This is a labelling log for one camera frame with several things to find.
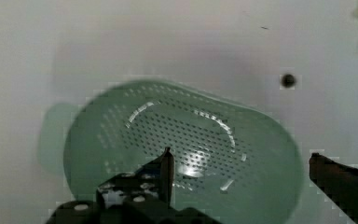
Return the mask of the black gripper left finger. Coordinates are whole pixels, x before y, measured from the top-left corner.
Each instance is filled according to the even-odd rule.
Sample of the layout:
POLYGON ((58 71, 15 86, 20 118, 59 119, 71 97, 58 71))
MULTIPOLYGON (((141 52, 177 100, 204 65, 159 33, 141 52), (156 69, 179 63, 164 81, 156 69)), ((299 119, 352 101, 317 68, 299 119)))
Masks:
POLYGON ((171 208, 174 157, 170 147, 132 173, 115 175, 96 189, 96 202, 103 209, 124 202, 156 203, 171 208))

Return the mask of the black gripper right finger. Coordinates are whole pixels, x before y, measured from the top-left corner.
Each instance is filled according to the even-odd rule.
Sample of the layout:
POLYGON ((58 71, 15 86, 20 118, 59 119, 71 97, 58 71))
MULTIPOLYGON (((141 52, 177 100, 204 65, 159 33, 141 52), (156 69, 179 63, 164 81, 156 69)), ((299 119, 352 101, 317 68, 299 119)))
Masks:
POLYGON ((310 180, 358 224, 358 168, 330 160, 319 153, 309 159, 310 180))

